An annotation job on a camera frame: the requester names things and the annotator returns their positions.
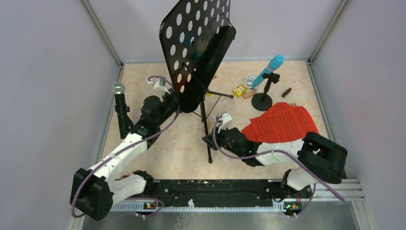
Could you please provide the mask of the black round-base microphone stand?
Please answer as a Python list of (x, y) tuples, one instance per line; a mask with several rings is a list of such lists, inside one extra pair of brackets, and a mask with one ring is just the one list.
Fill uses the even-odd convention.
[(252, 106), (259, 111), (267, 111), (272, 107), (273, 102), (272, 98), (268, 95), (268, 91), (272, 83), (276, 84), (280, 80), (280, 74), (264, 74), (263, 78), (267, 80), (264, 92), (255, 94), (251, 100)]

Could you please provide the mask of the red sheet music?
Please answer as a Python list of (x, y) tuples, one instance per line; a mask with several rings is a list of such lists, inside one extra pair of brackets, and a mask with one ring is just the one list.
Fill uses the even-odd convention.
[(309, 112), (302, 106), (276, 103), (242, 129), (248, 140), (266, 143), (295, 141), (306, 133), (319, 133)]

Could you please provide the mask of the black music stand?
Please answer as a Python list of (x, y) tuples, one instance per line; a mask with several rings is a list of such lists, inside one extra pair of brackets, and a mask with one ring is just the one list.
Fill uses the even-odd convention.
[(164, 111), (191, 113), (201, 109), (208, 133), (205, 97), (236, 36), (230, 22), (229, 0), (180, 0), (163, 19), (159, 39), (169, 77), (170, 95)]

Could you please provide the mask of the blue toy microphone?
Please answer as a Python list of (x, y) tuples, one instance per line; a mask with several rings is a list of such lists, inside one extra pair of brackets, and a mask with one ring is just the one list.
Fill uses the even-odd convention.
[(271, 74), (275, 70), (277, 70), (284, 62), (284, 57), (282, 55), (276, 55), (273, 57), (268, 65), (263, 69), (263, 71), (256, 77), (256, 79), (253, 81), (251, 88), (255, 89), (257, 86), (259, 86), (263, 81), (264, 81), (264, 75), (265, 74)]

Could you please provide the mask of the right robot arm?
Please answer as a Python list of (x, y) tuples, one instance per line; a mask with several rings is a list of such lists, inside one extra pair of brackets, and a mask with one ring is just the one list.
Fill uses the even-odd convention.
[(348, 151), (316, 132), (307, 132), (294, 141), (266, 143), (249, 140), (237, 128), (222, 129), (202, 140), (212, 148), (251, 167), (277, 163), (297, 164), (283, 176), (281, 192), (294, 197), (310, 184), (340, 184)]

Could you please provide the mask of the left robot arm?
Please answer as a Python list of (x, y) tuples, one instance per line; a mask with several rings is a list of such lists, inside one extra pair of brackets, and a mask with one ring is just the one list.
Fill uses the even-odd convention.
[(103, 219), (112, 206), (132, 195), (148, 198), (153, 194), (153, 177), (136, 171), (119, 180), (118, 175), (140, 154), (147, 151), (174, 121), (161, 125), (180, 113), (178, 100), (173, 94), (149, 96), (143, 101), (139, 120), (129, 129), (123, 141), (104, 159), (88, 169), (80, 168), (73, 176), (70, 205), (73, 218), (88, 216)]

